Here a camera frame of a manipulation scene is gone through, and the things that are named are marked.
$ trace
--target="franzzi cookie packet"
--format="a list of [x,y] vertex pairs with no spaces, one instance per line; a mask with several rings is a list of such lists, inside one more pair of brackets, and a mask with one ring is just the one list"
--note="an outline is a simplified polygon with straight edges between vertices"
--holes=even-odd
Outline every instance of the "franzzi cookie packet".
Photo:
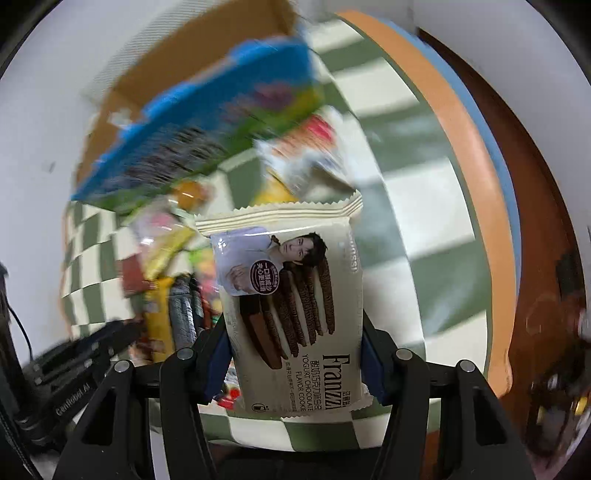
[[242,407],[251,413],[351,410],[365,399],[362,271],[349,225],[361,206],[355,193],[331,205],[198,218],[212,242]]

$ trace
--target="silver screw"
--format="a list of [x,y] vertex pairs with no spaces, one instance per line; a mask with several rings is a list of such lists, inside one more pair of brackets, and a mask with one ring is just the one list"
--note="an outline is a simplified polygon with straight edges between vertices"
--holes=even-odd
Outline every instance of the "silver screw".
[[400,360],[410,360],[413,357],[413,353],[406,348],[399,348],[396,350],[396,356]]
[[469,360],[462,360],[460,362],[460,368],[462,370],[464,370],[464,372],[473,372],[476,369],[476,365],[474,365],[472,362],[470,362]]
[[129,362],[127,360],[119,360],[115,364],[115,371],[119,372],[120,374],[125,372],[129,368]]
[[178,352],[177,352],[177,357],[179,357],[181,360],[189,360],[191,357],[193,356],[193,349],[192,348],[181,348]]

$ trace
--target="black cable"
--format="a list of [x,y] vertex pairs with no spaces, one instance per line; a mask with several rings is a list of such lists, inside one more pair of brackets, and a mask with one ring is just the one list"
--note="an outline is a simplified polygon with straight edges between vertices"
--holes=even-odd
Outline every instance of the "black cable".
[[8,310],[10,311],[10,313],[12,313],[12,316],[17,321],[18,326],[21,329],[21,332],[22,332],[23,337],[25,337],[25,340],[27,342],[27,346],[29,348],[29,358],[30,358],[30,360],[32,362],[33,361],[33,347],[31,346],[31,341],[29,340],[29,336],[27,335],[27,332],[25,331],[25,327],[22,326],[22,323],[19,320],[17,314],[14,313],[14,310],[12,309],[12,307],[10,306],[10,304],[8,303],[8,297],[7,297],[7,295],[4,292],[1,292],[1,293],[4,296],[4,302],[6,303],[6,306],[8,307]]

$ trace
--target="chocolate sandwich cookie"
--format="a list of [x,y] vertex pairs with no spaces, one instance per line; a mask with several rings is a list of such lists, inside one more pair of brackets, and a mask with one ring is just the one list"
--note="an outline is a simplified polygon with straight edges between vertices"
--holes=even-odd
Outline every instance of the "chocolate sandwich cookie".
[[306,346],[306,338],[304,331],[301,328],[300,316],[297,313],[296,296],[291,289],[290,274],[287,270],[281,270],[279,273],[279,288],[283,294],[283,298],[287,302],[287,309],[290,314],[291,324],[294,326],[295,337],[301,346]]
[[254,348],[263,361],[273,370],[282,367],[281,354],[275,347],[273,339],[265,324],[258,295],[240,297],[240,315],[248,331]]
[[287,360],[289,357],[284,352],[283,347],[281,346],[279,332],[277,332],[275,320],[273,319],[273,313],[271,311],[271,306],[269,305],[269,299],[266,295],[259,295],[259,300],[261,301],[262,317],[265,319],[265,325],[267,326],[267,330],[269,330],[271,340],[273,340],[273,345],[279,352],[279,355],[281,355],[281,358]]
[[298,356],[300,353],[300,348],[297,346],[296,330],[291,323],[287,302],[285,301],[280,288],[275,290],[272,298],[273,304],[275,305],[275,310],[277,311],[277,316],[279,317],[279,321],[283,327],[283,333],[285,333],[285,338],[287,339],[287,343],[290,346],[290,352],[293,356]]
[[314,295],[314,268],[304,267],[304,281],[308,287],[308,294],[310,295],[310,304],[312,305],[312,316],[314,317],[314,326],[316,333],[322,336],[322,325],[320,324],[320,314],[318,313],[318,304],[316,303],[316,296]]
[[295,286],[300,294],[301,305],[304,309],[304,317],[306,318],[306,327],[308,328],[308,336],[310,337],[310,345],[316,343],[316,324],[314,323],[314,313],[312,311],[312,302],[308,287],[304,280],[304,272],[302,267],[294,267],[292,269],[294,274]]
[[318,265],[318,275],[320,277],[320,287],[322,288],[326,326],[329,330],[329,334],[332,335],[335,332],[335,304],[333,303],[332,298],[329,263],[326,257],[324,257]]

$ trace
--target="brown cardboard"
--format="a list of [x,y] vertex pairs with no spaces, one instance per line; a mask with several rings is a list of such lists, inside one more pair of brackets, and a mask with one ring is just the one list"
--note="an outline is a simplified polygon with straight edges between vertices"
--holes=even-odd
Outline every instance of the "brown cardboard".
[[233,46],[252,38],[291,34],[295,17],[287,0],[232,0],[161,40],[107,94],[86,141],[76,184],[88,176],[93,162],[116,139],[118,129],[109,123],[111,113],[127,108],[131,119],[138,120],[152,98],[210,67]]

